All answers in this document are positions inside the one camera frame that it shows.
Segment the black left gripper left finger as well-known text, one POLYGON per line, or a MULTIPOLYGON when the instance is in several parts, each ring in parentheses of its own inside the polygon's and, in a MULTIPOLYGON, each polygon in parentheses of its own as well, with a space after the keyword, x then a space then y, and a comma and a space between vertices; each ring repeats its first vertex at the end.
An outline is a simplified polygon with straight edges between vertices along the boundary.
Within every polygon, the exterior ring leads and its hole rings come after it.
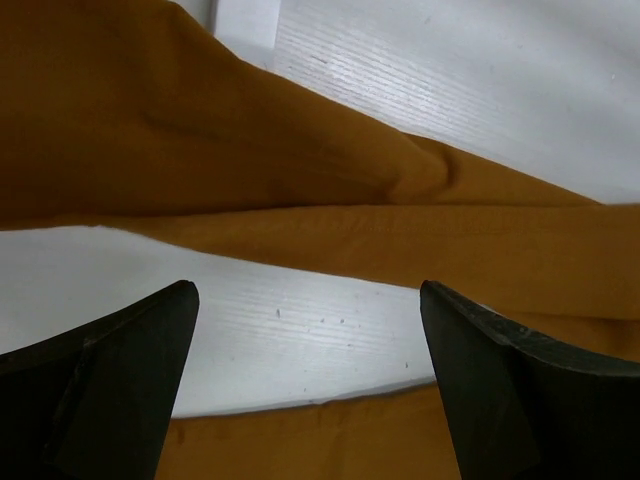
POLYGON ((2 478, 154 478, 198 310, 178 281, 3 354, 2 478))

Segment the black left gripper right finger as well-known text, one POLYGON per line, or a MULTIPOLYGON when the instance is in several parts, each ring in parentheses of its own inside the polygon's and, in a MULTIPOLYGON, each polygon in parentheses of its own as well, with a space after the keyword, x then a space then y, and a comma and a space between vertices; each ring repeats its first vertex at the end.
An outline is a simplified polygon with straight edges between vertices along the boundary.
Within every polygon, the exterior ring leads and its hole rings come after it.
POLYGON ((636 479, 639 365, 521 325, 441 283, 420 309, 464 479, 636 479))

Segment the brown trousers with striped trim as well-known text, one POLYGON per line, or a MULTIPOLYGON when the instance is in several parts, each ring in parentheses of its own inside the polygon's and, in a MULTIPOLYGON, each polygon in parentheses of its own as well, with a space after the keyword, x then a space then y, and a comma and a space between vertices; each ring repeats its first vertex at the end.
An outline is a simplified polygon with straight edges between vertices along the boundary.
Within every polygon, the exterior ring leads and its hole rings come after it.
POLYGON ((1 357, 178 281, 152 479, 464 479, 433 281, 639 365, 639 209, 402 133, 170 1, 1 5, 1 357))

